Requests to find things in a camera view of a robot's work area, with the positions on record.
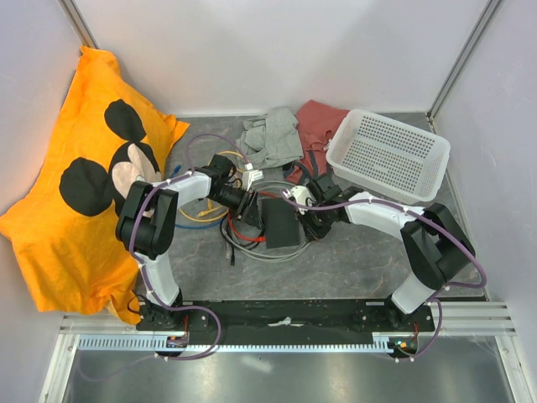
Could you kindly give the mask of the black network switch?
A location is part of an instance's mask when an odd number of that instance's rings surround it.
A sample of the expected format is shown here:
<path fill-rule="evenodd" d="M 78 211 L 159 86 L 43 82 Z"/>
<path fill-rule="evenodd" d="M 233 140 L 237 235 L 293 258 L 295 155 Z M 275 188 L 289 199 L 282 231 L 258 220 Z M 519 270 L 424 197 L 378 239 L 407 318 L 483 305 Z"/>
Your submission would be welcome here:
<path fill-rule="evenodd" d="M 300 226 L 294 208 L 282 198 L 261 201 L 265 243 L 268 249 L 298 246 Z"/>

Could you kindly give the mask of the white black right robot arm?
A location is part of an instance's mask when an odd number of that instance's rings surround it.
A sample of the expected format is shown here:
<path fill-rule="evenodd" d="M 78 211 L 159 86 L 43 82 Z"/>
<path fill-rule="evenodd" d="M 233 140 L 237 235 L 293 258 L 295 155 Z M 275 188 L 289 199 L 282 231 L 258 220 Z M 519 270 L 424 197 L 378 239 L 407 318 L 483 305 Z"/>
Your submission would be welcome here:
<path fill-rule="evenodd" d="M 289 191 L 297 218 L 310 241 L 324 238 L 336 222 L 372 228 L 402 242 L 410 273 L 391 294 L 384 320 L 404 330 L 414 313 L 451 281 L 476 252 L 451 211 L 440 203 L 409 207 L 376 197 L 355 186 L 342 190 L 328 175 Z"/>

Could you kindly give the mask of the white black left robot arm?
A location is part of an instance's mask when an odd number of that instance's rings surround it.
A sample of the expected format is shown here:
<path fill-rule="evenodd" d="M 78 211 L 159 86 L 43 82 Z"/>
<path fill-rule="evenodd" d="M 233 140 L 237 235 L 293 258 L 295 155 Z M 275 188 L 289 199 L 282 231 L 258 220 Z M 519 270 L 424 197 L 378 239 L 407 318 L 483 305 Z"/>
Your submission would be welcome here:
<path fill-rule="evenodd" d="M 245 164 L 239 186 L 232 184 L 236 166 L 216 154 L 209 165 L 187 171 L 166 181 L 135 181 L 128 192 L 116 226 L 116 237 L 138 263 L 150 302 L 158 304 L 155 321 L 175 330 L 184 321 L 180 287 L 174 280 L 168 250 L 175 232 L 179 208 L 195 200 L 208 199 L 229 209 L 249 225 L 262 227 L 258 193 L 253 184 L 263 172 Z"/>

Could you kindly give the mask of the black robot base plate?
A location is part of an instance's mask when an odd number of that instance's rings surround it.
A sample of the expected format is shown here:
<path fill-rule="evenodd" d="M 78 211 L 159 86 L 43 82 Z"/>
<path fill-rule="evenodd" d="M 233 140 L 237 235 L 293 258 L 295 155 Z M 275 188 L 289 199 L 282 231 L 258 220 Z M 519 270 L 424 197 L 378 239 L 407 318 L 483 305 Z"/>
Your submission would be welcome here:
<path fill-rule="evenodd" d="M 225 342 L 351 342 L 375 332 L 433 332 L 429 306 L 403 314 L 386 299 L 195 301 L 213 311 Z"/>

